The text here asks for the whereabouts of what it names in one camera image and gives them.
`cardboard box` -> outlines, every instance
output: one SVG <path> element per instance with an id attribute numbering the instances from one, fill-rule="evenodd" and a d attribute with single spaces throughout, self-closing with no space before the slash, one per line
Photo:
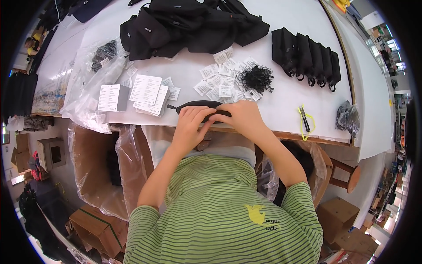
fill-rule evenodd
<path id="1" fill-rule="evenodd" d="M 330 248 L 332 250 L 344 249 L 349 254 L 348 262 L 342 263 L 366 264 L 378 248 L 378 244 L 370 235 L 355 228 L 351 232 L 344 232 L 338 236 Z"/>
<path id="2" fill-rule="evenodd" d="M 118 156 L 121 187 L 111 184 L 107 169 L 107 151 L 115 149 L 113 135 L 77 125 L 72 129 L 70 155 L 79 197 L 108 215 L 128 221 L 130 213 L 137 207 L 143 185 L 154 170 L 141 127 L 138 126 L 135 131 L 128 129 L 127 125 L 120 128 Z"/>
<path id="3" fill-rule="evenodd" d="M 324 232 L 324 240 L 332 244 L 339 234 L 350 230 L 358 213 L 358 207 L 340 197 L 320 204 L 316 214 Z"/>
<path id="4" fill-rule="evenodd" d="M 129 223 L 84 205 L 69 217 L 82 241 L 114 258 L 126 244 Z"/>
<path id="5" fill-rule="evenodd" d="M 65 144 L 63 139 L 41 139 L 37 142 L 38 158 L 45 171 L 50 171 L 66 164 Z"/>
<path id="6" fill-rule="evenodd" d="M 17 147 L 18 153 L 22 153 L 26 151 L 29 152 L 28 134 L 16 135 L 16 147 Z"/>

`black bag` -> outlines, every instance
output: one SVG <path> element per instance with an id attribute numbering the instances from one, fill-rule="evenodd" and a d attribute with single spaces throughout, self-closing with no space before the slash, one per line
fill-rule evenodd
<path id="1" fill-rule="evenodd" d="M 309 36 L 302 35 L 300 33 L 296 34 L 297 42 L 297 57 L 298 64 L 296 66 L 296 78 L 299 81 L 302 81 L 305 78 L 305 75 L 312 77 L 312 55 L 309 48 Z"/>
<path id="2" fill-rule="evenodd" d="M 284 72 L 293 77 L 296 72 L 296 36 L 285 27 L 272 32 L 273 34 L 273 60 L 280 65 Z"/>
<path id="3" fill-rule="evenodd" d="M 318 43 L 309 39 L 309 48 L 311 49 L 312 56 L 312 75 L 308 77 L 309 86 L 315 85 L 315 79 L 324 81 L 324 66 L 322 64 L 321 50 L 319 49 Z"/>
<path id="4" fill-rule="evenodd" d="M 333 67 L 333 75 L 329 80 L 328 87 L 332 92 L 335 92 L 335 85 L 341 81 L 341 74 L 340 74 L 340 63 L 338 61 L 338 55 L 336 52 L 331 51 L 331 65 Z"/>
<path id="5" fill-rule="evenodd" d="M 318 80 L 319 87 L 324 87 L 326 82 L 331 80 L 333 76 L 333 67 L 331 65 L 331 49 L 326 48 L 321 43 L 318 43 L 319 49 L 321 50 L 322 66 L 324 69 L 324 80 Z"/>

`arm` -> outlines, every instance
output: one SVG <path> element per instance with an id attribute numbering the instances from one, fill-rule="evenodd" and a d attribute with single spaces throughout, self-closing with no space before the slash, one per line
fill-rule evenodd
<path id="1" fill-rule="evenodd" d="M 237 103 L 222 104 L 217 109 L 230 112 L 232 117 L 215 114 L 209 119 L 231 125 L 259 146 L 272 161 L 286 188 L 299 182 L 307 182 L 302 165 L 265 125 L 255 102 L 241 100 Z"/>
<path id="2" fill-rule="evenodd" d="M 214 121 L 207 121 L 198 132 L 199 125 L 207 115 L 215 111 L 206 106 L 182 108 L 173 141 L 139 193 L 138 206 L 149 205 L 158 210 L 180 160 L 204 139 Z"/>

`white cable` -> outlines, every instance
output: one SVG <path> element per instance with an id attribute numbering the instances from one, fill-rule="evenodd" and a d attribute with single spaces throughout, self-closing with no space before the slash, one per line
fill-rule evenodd
<path id="1" fill-rule="evenodd" d="M 65 25 L 63 25 L 62 24 L 62 22 L 60 21 L 60 12 L 59 12 L 59 9 L 57 8 L 57 2 L 56 2 L 56 0 L 54 0 L 54 3 L 55 3 L 55 5 L 56 5 L 56 10 L 57 10 L 57 18 L 59 19 L 59 22 L 60 22 L 60 24 L 64 27 L 64 28 L 67 28 L 67 27 L 65 27 Z M 75 20 L 76 20 L 76 18 L 68 25 L 68 27 L 70 26 L 70 25 L 72 25 L 72 23 L 73 22 L 75 22 Z"/>

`window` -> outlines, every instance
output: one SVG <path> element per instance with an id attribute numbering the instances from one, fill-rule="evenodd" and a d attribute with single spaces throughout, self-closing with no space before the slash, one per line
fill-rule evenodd
<path id="1" fill-rule="evenodd" d="M 1 144 L 9 144 L 10 143 L 10 133 L 6 130 L 6 124 L 1 123 Z"/>
<path id="2" fill-rule="evenodd" d="M 12 185 L 23 182 L 24 180 L 25 180 L 25 176 L 23 174 L 19 175 L 18 177 L 14 177 L 14 178 L 12 178 Z"/>

